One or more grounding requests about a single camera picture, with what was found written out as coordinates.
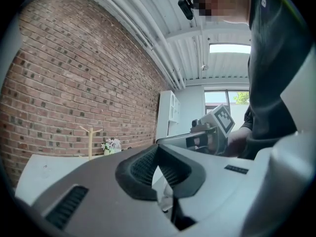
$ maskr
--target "white wall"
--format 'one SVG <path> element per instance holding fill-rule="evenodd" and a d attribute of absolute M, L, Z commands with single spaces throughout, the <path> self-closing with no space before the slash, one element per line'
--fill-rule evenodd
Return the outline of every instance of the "white wall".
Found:
<path fill-rule="evenodd" d="M 180 118 L 173 134 L 180 135 L 190 132 L 192 120 L 199 119 L 205 114 L 204 87 L 187 86 L 175 92 L 180 102 Z"/>
<path fill-rule="evenodd" d="M 244 123 L 244 115 L 249 105 L 231 105 L 231 116 L 235 121 L 232 131 L 238 130 Z"/>

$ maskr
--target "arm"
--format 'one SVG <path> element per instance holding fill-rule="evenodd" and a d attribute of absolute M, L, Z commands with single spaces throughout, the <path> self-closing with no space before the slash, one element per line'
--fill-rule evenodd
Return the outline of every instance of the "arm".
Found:
<path fill-rule="evenodd" d="M 245 116 L 244 124 L 237 131 L 231 132 L 227 138 L 227 147 L 223 156 L 238 157 L 246 147 L 246 138 L 251 133 L 253 117 L 250 106 L 248 107 Z"/>

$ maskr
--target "dark shirt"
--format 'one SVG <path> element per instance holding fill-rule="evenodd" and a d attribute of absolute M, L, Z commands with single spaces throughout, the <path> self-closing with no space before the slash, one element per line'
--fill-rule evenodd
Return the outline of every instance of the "dark shirt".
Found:
<path fill-rule="evenodd" d="M 252 130 L 241 158 L 254 159 L 297 128 L 280 94 L 299 71 L 313 38 L 284 0 L 251 0 L 248 61 L 250 105 L 243 126 Z"/>

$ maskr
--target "flowers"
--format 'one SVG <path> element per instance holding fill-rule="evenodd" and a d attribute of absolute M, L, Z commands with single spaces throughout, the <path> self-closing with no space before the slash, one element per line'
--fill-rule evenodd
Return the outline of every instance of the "flowers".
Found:
<path fill-rule="evenodd" d="M 103 151 L 111 151 L 113 149 L 117 149 L 120 146 L 120 141 L 118 139 L 107 139 L 105 142 L 106 143 L 101 144 L 101 148 Z"/>

